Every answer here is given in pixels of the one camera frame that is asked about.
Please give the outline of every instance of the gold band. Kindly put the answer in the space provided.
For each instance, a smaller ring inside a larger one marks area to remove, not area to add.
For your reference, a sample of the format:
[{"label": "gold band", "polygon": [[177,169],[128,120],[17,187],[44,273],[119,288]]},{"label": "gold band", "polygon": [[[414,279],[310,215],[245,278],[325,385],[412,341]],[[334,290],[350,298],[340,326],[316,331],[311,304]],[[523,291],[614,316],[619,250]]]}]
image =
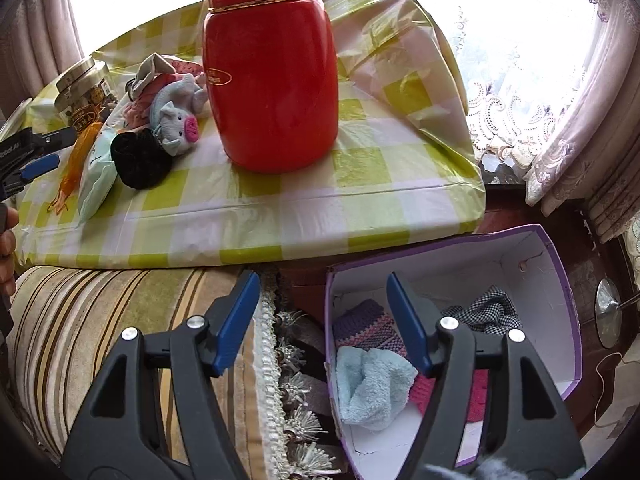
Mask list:
[{"label": "gold band", "polygon": [[219,12],[227,12],[228,10],[245,9],[247,7],[257,7],[258,5],[277,4],[280,2],[295,2],[295,1],[297,0],[254,0],[252,2],[228,5],[225,7],[209,7],[209,12],[211,14],[217,14]]}]

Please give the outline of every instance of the jar label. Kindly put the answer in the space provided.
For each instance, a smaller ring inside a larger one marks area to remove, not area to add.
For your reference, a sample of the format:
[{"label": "jar label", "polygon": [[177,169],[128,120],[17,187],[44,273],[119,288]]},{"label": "jar label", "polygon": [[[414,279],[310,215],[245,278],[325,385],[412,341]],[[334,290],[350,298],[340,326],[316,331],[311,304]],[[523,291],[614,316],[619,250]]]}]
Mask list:
[{"label": "jar label", "polygon": [[105,122],[117,103],[111,86],[102,79],[71,106],[62,110],[60,117],[80,133],[91,123]]},{"label": "jar label", "polygon": [[231,83],[233,79],[229,72],[217,68],[207,68],[207,82],[215,86],[222,86]]}]

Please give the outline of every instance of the person's hand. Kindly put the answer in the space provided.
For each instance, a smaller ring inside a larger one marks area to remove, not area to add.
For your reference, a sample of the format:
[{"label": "person's hand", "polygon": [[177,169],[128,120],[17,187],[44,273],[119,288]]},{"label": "person's hand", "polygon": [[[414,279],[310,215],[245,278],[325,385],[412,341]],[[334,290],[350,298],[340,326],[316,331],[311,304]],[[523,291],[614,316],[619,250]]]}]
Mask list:
[{"label": "person's hand", "polygon": [[18,212],[13,207],[7,207],[6,231],[0,235],[0,283],[2,283],[2,288],[9,296],[15,294],[15,235],[11,228],[17,225]]}]

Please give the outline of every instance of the striped sofa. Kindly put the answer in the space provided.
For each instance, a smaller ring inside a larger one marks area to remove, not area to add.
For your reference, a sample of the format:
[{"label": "striped sofa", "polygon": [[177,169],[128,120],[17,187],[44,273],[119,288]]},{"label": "striped sofa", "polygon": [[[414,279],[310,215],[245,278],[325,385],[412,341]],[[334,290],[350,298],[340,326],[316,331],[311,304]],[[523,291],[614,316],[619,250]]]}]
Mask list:
[{"label": "striped sofa", "polygon": [[[238,271],[27,270],[18,280],[8,345],[13,388],[38,441],[60,457],[84,394],[125,327],[161,332],[202,314],[214,298],[229,293]],[[268,339],[260,334],[259,310],[233,368],[212,384],[245,469],[253,480],[267,480],[272,475],[266,448],[272,446],[261,437],[260,428],[268,421],[258,409],[265,388],[257,386],[260,378],[253,366],[259,342]],[[172,456],[186,462],[168,370],[161,373],[160,395]]]}]

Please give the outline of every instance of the purple knitted cloth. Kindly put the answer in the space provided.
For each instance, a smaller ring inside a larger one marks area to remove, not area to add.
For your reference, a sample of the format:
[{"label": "purple knitted cloth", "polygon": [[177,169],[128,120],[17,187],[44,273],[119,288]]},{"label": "purple knitted cloth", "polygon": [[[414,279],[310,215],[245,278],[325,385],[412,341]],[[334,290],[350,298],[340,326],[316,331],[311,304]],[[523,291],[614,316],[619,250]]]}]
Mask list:
[{"label": "purple knitted cloth", "polygon": [[365,300],[334,320],[336,348],[380,348],[406,357],[406,348],[394,330],[394,319],[374,300]]}]

